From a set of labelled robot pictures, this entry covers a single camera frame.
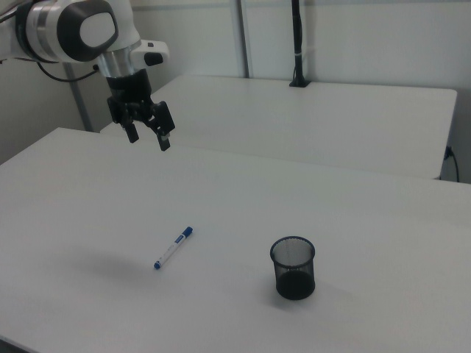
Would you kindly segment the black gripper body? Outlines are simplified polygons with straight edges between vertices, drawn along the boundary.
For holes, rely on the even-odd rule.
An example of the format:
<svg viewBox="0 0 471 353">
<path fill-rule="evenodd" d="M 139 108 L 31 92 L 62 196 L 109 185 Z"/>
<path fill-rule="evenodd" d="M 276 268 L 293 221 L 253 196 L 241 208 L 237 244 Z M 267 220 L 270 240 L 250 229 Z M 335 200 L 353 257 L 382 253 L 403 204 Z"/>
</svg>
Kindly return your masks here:
<svg viewBox="0 0 471 353">
<path fill-rule="evenodd" d="M 107 103 L 113 122 L 122 127 L 132 123 L 137 113 L 138 120 L 156 120 L 155 126 L 162 126 L 160 111 L 155 108 L 158 104 L 151 99 L 152 87 L 146 69 L 123 77 L 109 77 L 111 97 Z"/>
</svg>

